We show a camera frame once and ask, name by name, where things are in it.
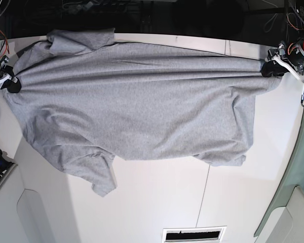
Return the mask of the grey t-shirt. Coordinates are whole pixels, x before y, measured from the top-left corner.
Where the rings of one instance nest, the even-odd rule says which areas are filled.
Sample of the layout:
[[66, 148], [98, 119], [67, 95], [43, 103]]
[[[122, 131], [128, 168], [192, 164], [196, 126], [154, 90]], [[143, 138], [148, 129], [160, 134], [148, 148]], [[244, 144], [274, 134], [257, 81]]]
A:
[[116, 187], [116, 156], [242, 165], [255, 98], [281, 82], [261, 68], [259, 60], [118, 43], [113, 29], [54, 30], [19, 57], [21, 90], [3, 96], [43, 158], [105, 196]]

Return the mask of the white floor vent grille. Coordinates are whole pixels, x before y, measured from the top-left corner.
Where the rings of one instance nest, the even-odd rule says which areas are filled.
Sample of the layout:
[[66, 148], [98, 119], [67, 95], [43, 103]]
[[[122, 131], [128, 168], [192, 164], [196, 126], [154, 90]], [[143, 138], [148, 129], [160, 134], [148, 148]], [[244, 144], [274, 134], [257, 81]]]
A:
[[226, 226], [163, 229], [162, 242], [221, 242]]

